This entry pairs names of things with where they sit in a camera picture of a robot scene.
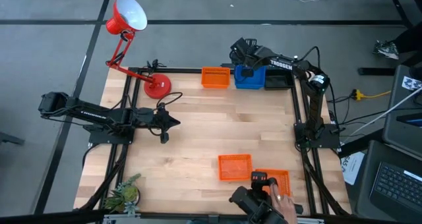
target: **blue plastic basket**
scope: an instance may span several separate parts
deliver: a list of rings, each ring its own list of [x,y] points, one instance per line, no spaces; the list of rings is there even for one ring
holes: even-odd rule
[[[241,75],[243,65],[237,65],[235,67],[235,85],[237,89],[259,89],[265,85],[265,71],[266,67],[260,67],[254,71],[252,77],[245,78]]]

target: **orange basket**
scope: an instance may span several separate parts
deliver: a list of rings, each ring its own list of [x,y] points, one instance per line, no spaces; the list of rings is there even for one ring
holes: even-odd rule
[[[268,178],[276,178],[278,184],[278,192],[280,193],[280,195],[285,194],[289,197],[291,196],[289,171],[274,169],[255,169],[255,171],[265,172]],[[267,191],[267,193],[270,193],[270,189],[267,186],[265,186],[263,190]]]
[[[218,156],[218,178],[221,181],[249,181],[252,161],[249,154]]]
[[[228,88],[230,85],[230,69],[222,67],[203,67],[201,84],[205,88]]]

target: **human hand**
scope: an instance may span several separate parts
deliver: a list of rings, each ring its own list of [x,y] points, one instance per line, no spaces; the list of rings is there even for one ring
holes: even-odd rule
[[[289,224],[297,224],[297,216],[295,211],[295,204],[287,195],[280,196],[278,194],[278,185],[270,185],[270,197],[272,202],[272,207],[279,211],[284,219]]]

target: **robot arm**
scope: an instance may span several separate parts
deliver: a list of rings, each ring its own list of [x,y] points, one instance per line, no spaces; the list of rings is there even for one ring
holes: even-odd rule
[[[257,70],[259,67],[272,65],[282,70],[289,70],[301,82],[305,93],[310,99],[309,117],[303,130],[303,135],[308,140],[317,140],[325,129],[324,121],[321,118],[322,102],[324,93],[330,85],[330,79],[321,69],[310,64],[310,62],[292,59],[284,55],[274,53],[271,49],[255,44],[256,40],[237,40],[231,46],[230,58],[235,65],[244,65]],[[307,72],[312,72],[314,76],[309,79]]]
[[[161,130],[161,143],[169,140],[167,131],[180,122],[171,117],[165,109],[165,104],[161,103],[155,109],[150,108],[123,108],[109,109],[93,103],[88,103],[79,98],[68,96],[63,92],[50,92],[42,96],[42,101],[38,107],[41,118],[50,119],[63,115],[76,119],[81,119],[92,123],[83,125],[88,132],[106,132],[113,136],[128,136],[134,128],[157,128]]]

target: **finger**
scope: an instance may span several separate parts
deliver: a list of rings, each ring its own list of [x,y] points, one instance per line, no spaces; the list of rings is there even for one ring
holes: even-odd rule
[[[271,197],[271,203],[272,203],[273,208],[278,210],[280,208],[280,205],[277,200],[277,193],[274,192],[272,185],[270,185],[270,197]]]
[[[271,189],[271,192],[276,196],[278,203],[281,204],[283,196],[280,196],[280,193],[278,192],[278,185],[274,184]]]

